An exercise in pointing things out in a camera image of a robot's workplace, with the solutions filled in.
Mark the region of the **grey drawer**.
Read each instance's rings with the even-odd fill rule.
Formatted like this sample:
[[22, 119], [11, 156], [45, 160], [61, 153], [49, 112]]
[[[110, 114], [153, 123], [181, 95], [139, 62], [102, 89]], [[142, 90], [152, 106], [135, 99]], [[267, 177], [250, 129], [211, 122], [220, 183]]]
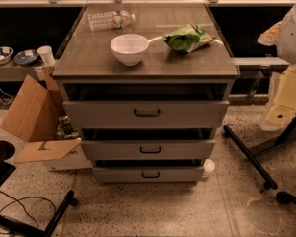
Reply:
[[213, 128], [228, 101], [65, 101], [77, 128]]
[[199, 167], [148, 167], [92, 169], [99, 183], [198, 182], [204, 172]]
[[90, 160], [149, 160], [209, 158], [214, 140], [84, 141]]

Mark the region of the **grey top drawer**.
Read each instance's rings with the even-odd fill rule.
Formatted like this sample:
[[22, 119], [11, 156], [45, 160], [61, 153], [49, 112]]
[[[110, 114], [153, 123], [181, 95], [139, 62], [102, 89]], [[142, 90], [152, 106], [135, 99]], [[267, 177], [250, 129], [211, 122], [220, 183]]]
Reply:
[[228, 101], [65, 101], [77, 128], [213, 128]]

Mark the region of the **grey drawer cabinet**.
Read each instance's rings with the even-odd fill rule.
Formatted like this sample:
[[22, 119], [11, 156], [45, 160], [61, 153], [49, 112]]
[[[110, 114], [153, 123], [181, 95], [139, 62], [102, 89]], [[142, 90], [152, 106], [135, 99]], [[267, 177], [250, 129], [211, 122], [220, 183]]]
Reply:
[[[215, 40], [184, 54], [169, 49], [160, 38], [187, 23], [196, 23], [215, 36], [217, 31], [204, 5], [133, 3], [123, 8], [136, 16], [124, 32], [150, 41], [142, 60], [132, 67], [123, 65], [110, 47], [120, 32], [91, 31], [88, 19], [81, 18], [53, 73], [64, 102], [228, 101], [238, 71], [223, 43]], [[214, 140], [217, 128], [77, 130], [83, 145], [84, 141]], [[93, 168], [148, 168], [203, 167], [206, 159], [88, 160]]]

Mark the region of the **grey bottom drawer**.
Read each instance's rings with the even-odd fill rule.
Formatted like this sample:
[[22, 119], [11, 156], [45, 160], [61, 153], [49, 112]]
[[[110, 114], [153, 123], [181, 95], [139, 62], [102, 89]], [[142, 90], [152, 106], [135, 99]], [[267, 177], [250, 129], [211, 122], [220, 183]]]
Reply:
[[148, 167], [92, 169], [99, 183], [198, 182], [204, 172], [199, 167]]

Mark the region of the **open cardboard box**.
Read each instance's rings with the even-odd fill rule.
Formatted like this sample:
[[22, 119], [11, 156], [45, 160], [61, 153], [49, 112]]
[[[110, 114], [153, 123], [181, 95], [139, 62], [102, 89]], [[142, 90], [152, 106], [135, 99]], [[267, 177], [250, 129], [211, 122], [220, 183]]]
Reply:
[[17, 164], [41, 162], [48, 171], [89, 169], [92, 163], [84, 154], [81, 139], [64, 139], [57, 134], [65, 111], [53, 71], [51, 67], [42, 69], [46, 87], [26, 76], [1, 128], [25, 141], [14, 158]]

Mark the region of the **green chip bag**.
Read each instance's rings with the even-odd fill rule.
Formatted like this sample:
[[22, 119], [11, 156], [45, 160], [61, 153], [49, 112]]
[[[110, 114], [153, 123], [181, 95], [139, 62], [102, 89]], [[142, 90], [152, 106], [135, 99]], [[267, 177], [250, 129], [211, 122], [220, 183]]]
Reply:
[[211, 43], [215, 40], [215, 37], [210, 35], [203, 27], [189, 23], [162, 35], [162, 40], [172, 50], [191, 53]]

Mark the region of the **small figurine in box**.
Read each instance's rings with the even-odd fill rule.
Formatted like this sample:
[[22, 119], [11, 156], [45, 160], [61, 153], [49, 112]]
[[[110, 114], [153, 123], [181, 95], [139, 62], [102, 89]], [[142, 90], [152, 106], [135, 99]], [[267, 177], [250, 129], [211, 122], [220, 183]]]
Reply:
[[61, 116], [56, 131], [58, 140], [75, 139], [79, 137], [78, 131], [73, 127], [70, 116]]

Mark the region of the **clear plastic water bottle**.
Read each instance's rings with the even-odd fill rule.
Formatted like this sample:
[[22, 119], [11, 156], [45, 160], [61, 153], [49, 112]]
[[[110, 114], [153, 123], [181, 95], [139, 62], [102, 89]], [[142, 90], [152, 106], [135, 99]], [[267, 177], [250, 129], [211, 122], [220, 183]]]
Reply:
[[92, 31], [121, 29], [135, 22], [136, 16], [124, 10], [92, 13], [87, 15]]

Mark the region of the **white paper cup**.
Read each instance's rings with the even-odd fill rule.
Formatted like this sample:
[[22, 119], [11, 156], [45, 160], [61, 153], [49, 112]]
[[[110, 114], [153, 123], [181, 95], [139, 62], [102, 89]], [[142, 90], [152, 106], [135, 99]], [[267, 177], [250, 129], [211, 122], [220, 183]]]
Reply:
[[55, 59], [53, 56], [52, 48], [48, 45], [42, 46], [37, 50], [40, 58], [47, 67], [53, 67], [55, 65]]

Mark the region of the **blue patterned bowl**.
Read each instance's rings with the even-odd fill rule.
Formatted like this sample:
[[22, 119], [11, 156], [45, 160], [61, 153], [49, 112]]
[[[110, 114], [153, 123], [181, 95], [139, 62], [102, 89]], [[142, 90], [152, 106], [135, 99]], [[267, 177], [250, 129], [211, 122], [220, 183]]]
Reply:
[[28, 50], [18, 52], [14, 56], [13, 61], [17, 65], [26, 67], [26, 66], [35, 65], [38, 61], [38, 58], [39, 58], [39, 55], [36, 50], [28, 49]]

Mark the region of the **white patterned bowl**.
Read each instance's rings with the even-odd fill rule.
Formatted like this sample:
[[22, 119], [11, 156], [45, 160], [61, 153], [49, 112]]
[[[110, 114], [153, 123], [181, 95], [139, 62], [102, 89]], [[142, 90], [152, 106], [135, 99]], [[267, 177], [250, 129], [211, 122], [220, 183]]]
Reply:
[[0, 65], [5, 65], [11, 61], [13, 49], [8, 46], [0, 47]]

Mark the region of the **black stand base left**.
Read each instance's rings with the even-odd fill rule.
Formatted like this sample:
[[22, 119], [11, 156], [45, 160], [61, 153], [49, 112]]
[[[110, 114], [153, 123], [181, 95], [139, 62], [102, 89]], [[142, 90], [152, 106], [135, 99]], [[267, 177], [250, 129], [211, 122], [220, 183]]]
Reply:
[[[14, 153], [15, 147], [11, 142], [0, 140], [0, 187], [16, 169], [14, 165], [6, 162], [6, 160], [11, 158]], [[20, 237], [51, 237], [67, 207], [69, 205], [76, 206], [78, 204], [78, 200], [74, 198], [73, 191], [69, 191], [66, 194], [59, 207], [56, 207], [54, 203], [49, 200], [48, 202], [53, 207], [54, 215], [47, 224], [46, 228], [41, 230], [37, 221], [30, 214], [28, 214], [25, 206], [22, 204], [21, 198], [16, 199], [2, 191], [0, 191], [0, 193], [12, 200], [12, 202], [8, 203], [0, 210], [0, 234], [9, 236], [19, 235]], [[1, 214], [5, 208], [12, 205], [13, 203], [17, 203], [23, 209], [25, 215], [35, 223], [35, 226], [31, 226]]]

